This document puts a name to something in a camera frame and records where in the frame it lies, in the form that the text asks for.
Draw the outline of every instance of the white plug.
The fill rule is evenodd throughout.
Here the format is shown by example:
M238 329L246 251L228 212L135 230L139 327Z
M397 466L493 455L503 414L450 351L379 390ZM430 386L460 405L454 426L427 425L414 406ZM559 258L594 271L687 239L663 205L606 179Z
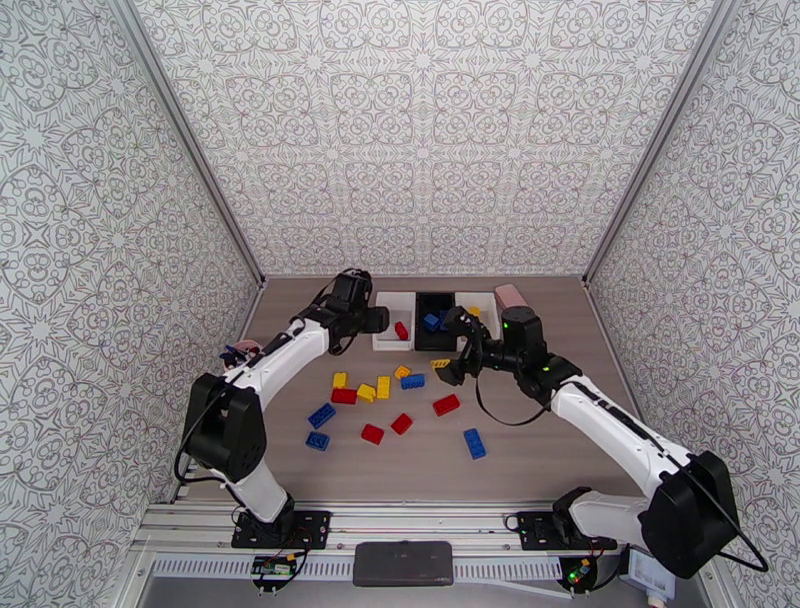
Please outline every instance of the white plug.
M675 597L675 575L638 549L628 551L628 562L619 578L644 591L649 608L666 608L667 601Z

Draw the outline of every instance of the black bin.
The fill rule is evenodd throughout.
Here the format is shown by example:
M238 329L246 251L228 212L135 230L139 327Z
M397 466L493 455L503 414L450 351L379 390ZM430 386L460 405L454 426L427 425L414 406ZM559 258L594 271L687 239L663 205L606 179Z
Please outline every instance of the black bin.
M444 310L448 311L456 305L456 295L451 292L418 292L417 293L417 319L414 326L414 350L436 350L454 352L456 350L456 336L446 331L428 331L422 324L425 315L431 313L435 316Z

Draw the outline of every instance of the ornate wall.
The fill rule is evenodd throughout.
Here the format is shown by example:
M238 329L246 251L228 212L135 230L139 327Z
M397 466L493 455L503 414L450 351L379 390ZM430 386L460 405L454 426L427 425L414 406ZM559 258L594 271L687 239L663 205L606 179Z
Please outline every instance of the ornate wall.
M104 2L0 48L0 605L95 606L255 282Z

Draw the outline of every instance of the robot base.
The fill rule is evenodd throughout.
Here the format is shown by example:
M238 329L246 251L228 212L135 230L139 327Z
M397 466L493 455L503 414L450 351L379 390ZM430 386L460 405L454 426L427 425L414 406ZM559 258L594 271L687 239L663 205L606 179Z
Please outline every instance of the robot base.
M610 538L589 538L577 530L565 537L558 529L552 511L520 511L516 513L517 532L523 551L613 551L616 541Z
M330 511L291 511L291 519L265 524L247 511L239 513L231 539L234 549L324 549Z

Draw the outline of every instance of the patterned wallpaper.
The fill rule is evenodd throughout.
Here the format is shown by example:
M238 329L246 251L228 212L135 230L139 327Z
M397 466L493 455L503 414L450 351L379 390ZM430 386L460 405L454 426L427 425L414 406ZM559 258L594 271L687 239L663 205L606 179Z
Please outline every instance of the patterned wallpaper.
M646 418L734 476L800 606L800 2L748 1L592 284ZM737 553L746 555L742 544Z
M273 274L580 274L712 0L135 0Z
M0 605L95 606L255 283L104 2L0 49Z

